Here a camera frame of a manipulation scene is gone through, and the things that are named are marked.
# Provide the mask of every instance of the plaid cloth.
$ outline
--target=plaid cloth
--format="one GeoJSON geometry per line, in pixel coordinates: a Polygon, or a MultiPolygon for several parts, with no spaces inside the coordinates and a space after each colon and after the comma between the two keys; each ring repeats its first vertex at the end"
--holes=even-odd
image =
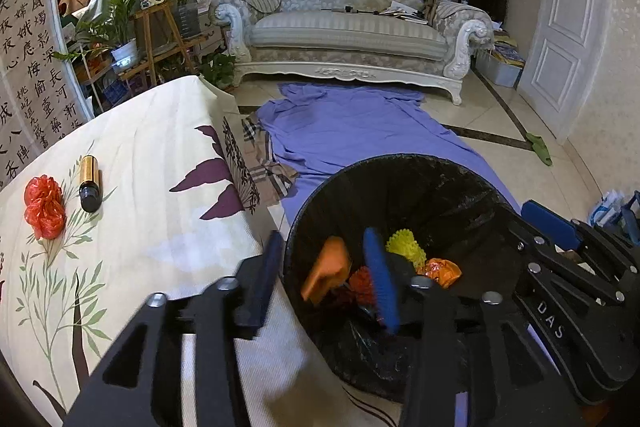
{"type": "Polygon", "coordinates": [[[244,135],[244,160],[260,199],[267,205],[278,203],[289,192],[298,173],[287,165],[278,163],[271,147],[269,133],[260,126],[252,113],[242,119],[244,135]]]}

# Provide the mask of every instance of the small bottle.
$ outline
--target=small bottle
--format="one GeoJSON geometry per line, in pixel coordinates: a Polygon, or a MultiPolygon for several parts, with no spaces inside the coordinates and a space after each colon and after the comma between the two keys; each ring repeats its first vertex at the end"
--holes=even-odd
{"type": "Polygon", "coordinates": [[[80,205],[85,212],[93,214],[102,204],[98,160],[85,156],[80,162],[80,205]]]}

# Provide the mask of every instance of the black trash bag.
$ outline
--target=black trash bag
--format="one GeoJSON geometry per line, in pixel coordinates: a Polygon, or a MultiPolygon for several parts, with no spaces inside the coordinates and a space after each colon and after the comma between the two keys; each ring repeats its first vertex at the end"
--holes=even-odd
{"type": "MultiPolygon", "coordinates": [[[[375,227],[384,240],[409,229],[427,259],[449,259],[462,277],[448,291],[479,299],[486,291],[510,295],[521,271],[520,256],[495,232],[497,207],[511,209],[474,172],[448,160],[424,155],[370,158],[334,174],[305,202],[287,241],[283,284],[300,323],[331,370],[353,387],[404,400],[416,340],[397,337],[358,307],[336,305],[329,295],[314,308],[300,289],[331,235],[341,237],[352,260],[351,273],[364,263],[362,238],[375,227]]],[[[459,341],[466,386],[466,356],[459,341]]]]}

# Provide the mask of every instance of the black bottle cap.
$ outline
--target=black bottle cap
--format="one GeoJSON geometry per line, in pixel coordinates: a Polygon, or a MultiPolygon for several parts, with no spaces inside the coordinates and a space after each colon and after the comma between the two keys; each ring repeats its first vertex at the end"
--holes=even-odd
{"type": "Polygon", "coordinates": [[[91,185],[80,188],[80,205],[85,212],[93,214],[102,204],[100,190],[91,185]]]}

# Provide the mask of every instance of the yellow spiky ball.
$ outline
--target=yellow spiky ball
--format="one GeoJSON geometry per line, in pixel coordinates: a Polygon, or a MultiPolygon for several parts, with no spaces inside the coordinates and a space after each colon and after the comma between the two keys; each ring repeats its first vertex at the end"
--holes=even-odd
{"type": "Polygon", "coordinates": [[[386,242],[386,251],[390,253],[397,253],[402,257],[411,261],[414,264],[414,268],[423,266],[427,261],[427,254],[420,248],[417,241],[414,238],[414,233],[411,230],[398,230],[394,235],[389,237],[386,242]]]}

